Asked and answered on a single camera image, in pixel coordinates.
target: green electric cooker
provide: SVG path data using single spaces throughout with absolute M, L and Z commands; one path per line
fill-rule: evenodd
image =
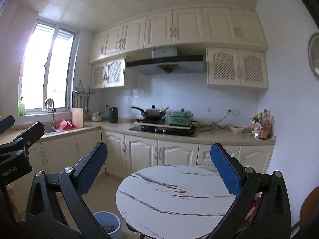
M 181 109 L 179 111 L 173 111 L 165 119 L 165 123 L 172 126 L 190 126 L 194 119 L 193 113 L 191 111 L 186 111 Z

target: electrical outlet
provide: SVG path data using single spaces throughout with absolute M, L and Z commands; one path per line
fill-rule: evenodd
M 229 115 L 230 116 L 238 116 L 239 115 L 239 110 L 229 110 Z

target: window frame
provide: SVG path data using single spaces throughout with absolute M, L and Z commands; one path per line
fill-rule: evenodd
M 52 41 L 51 41 L 51 46 L 49 49 L 49 53 L 47 56 L 47 62 L 45 63 L 44 67 L 45 67 L 45 74 L 44 74 L 44 81 L 43 81 L 43 102 L 42 102 L 42 109 L 38 108 L 38 109 L 25 109 L 26 111 L 26 115 L 44 115 L 44 114 L 48 114 L 48 112 L 46 112 L 44 109 L 45 107 L 45 100 L 47 99 L 47 82 L 48 82 L 48 74 L 49 74 L 49 68 L 50 68 L 50 62 L 51 62 L 51 58 L 52 58 L 52 51 L 53 51 L 53 46 L 54 46 L 54 42 L 55 39 L 57 38 L 58 32 L 60 29 L 65 30 L 70 32 L 71 34 L 74 35 L 73 37 L 73 42 L 72 42 L 72 47 L 71 47 L 71 51 L 70 51 L 70 57 L 69 57 L 69 64 L 68 64 L 68 70 L 67 70 L 67 80 L 66 80 L 66 93 L 65 93 L 65 101 L 66 101 L 66 107 L 63 108 L 56 108 L 56 112 L 69 112 L 70 108 L 71 108 L 71 91 L 73 89 L 73 74 L 74 74 L 74 66 L 75 66 L 75 60 L 76 60 L 76 55 L 77 55 L 77 50 L 78 50 L 78 46 L 79 46 L 79 33 L 72 29 L 69 28 L 68 26 L 64 26 L 62 24 L 47 20 L 47 19 L 41 19 L 38 18 L 38 20 L 36 21 L 34 28 L 33 28 L 33 32 L 37 26 L 37 24 L 44 24 L 47 26 L 50 26 L 52 28 L 55 28 L 54 33 L 53 33 L 53 37 L 52 37 Z M 20 76 L 20 87 L 19 87 L 19 98 L 21 97 L 21 83 L 22 83 L 22 76 L 23 76 L 23 64 L 22 64 L 22 71 L 21 71 L 21 76 Z

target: range hood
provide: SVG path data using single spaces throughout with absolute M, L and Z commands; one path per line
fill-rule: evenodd
M 204 73 L 203 55 L 179 56 L 176 47 L 154 49 L 151 59 L 127 62 L 130 68 L 143 75 L 170 73 Z

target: faucet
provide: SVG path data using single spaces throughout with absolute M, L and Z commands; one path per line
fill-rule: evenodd
M 52 126 L 53 128 L 55 129 L 56 128 L 56 124 L 55 124 L 55 112 L 56 112 L 56 109 L 54 108 L 54 100 L 49 98 L 49 99 L 46 99 L 45 103 L 44 103 L 45 106 L 47 106 L 46 109 L 44 109 L 46 112 L 52 112 L 53 113 L 53 120 L 52 120 Z

